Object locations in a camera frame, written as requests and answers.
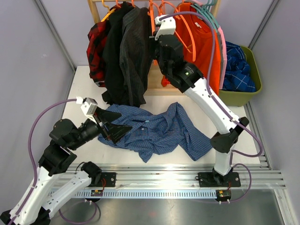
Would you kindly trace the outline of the dark grey striped shirt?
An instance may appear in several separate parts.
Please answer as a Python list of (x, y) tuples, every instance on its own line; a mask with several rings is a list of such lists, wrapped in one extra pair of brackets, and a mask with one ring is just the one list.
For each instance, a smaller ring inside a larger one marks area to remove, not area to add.
[(146, 7), (134, 7), (123, 17), (122, 41), (120, 44), (120, 68), (128, 104), (140, 107), (146, 103), (144, 93), (148, 88), (151, 22)]

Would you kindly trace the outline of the blue checked shirt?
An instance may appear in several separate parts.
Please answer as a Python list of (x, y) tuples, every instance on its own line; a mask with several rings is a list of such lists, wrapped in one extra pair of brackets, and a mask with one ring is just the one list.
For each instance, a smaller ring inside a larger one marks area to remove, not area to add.
[(128, 149), (138, 153), (143, 162), (153, 154), (163, 155), (180, 146), (188, 156), (197, 161), (212, 149), (210, 139), (199, 131), (178, 102), (154, 115), (144, 109), (128, 105), (112, 105), (108, 111), (121, 113), (114, 121), (117, 125), (131, 126), (116, 144), (99, 135), (98, 140), (114, 148)]

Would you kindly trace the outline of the orange hanger of blue shirt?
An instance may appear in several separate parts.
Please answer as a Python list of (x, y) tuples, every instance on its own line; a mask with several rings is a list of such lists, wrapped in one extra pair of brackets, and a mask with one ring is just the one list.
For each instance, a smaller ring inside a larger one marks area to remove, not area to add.
[(149, 0), (148, 2), (149, 2), (148, 15), (150, 16), (151, 35), (153, 36), (154, 31), (155, 31), (155, 19), (154, 19), (153, 1)]

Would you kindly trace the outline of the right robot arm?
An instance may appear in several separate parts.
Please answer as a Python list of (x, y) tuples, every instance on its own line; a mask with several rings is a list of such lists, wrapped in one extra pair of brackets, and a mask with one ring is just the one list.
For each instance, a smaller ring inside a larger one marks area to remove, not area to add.
[(183, 45), (174, 35), (150, 37), (150, 55), (160, 72), (172, 86), (191, 98), (210, 118), (217, 132), (210, 139), (216, 151), (211, 172), (199, 172), (196, 179), (201, 187), (240, 187), (240, 177), (233, 171), (231, 153), (243, 128), (249, 124), (239, 118), (210, 89), (207, 80), (192, 63), (183, 59)]

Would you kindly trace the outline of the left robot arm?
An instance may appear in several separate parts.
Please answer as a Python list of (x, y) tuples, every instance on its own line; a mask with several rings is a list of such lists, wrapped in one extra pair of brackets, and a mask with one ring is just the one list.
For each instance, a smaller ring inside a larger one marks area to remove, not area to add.
[(38, 162), (36, 177), (19, 203), (13, 209), (2, 212), (1, 221), (6, 225), (48, 225), (79, 190), (98, 184), (105, 186), (101, 168), (89, 161), (65, 185), (50, 194), (54, 184), (76, 159), (74, 150), (99, 135), (117, 143), (132, 129), (131, 126), (112, 123), (119, 117), (120, 113), (97, 108), (80, 127), (76, 127), (69, 119), (57, 121), (49, 134), (50, 144)]

